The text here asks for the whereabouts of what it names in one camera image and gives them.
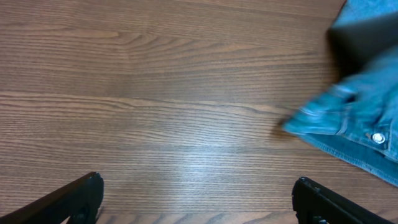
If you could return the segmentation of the light blue denim jeans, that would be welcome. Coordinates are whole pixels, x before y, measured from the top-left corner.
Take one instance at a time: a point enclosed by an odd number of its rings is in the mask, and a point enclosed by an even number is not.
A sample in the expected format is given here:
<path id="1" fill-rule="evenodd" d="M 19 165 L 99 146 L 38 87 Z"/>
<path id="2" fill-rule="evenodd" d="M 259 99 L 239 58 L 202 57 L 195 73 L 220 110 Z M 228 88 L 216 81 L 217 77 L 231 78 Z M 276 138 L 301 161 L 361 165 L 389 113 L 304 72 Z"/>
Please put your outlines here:
<path id="1" fill-rule="evenodd" d="M 339 82 L 283 128 L 397 184 L 397 0 L 347 0 L 328 29 Z"/>

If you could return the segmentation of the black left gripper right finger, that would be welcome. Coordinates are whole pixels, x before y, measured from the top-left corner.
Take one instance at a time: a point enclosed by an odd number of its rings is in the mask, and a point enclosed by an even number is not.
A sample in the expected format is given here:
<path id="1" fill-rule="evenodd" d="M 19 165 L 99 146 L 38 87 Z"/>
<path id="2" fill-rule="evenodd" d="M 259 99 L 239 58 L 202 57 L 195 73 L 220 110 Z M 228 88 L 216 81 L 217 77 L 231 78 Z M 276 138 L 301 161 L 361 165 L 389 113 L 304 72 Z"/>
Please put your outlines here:
<path id="1" fill-rule="evenodd" d="M 292 205 L 299 224 L 393 224 L 308 177 L 295 182 Z"/>

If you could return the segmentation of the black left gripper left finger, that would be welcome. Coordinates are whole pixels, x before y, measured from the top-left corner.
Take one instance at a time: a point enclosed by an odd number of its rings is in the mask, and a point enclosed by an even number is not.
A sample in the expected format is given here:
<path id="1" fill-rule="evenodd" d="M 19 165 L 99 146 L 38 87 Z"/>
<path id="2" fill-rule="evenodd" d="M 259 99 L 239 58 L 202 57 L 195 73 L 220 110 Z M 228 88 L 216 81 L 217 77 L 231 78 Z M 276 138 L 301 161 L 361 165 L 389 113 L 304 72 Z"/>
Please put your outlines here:
<path id="1" fill-rule="evenodd" d="M 97 172 L 1 217 L 1 223 L 96 223 L 104 197 L 104 180 Z"/>

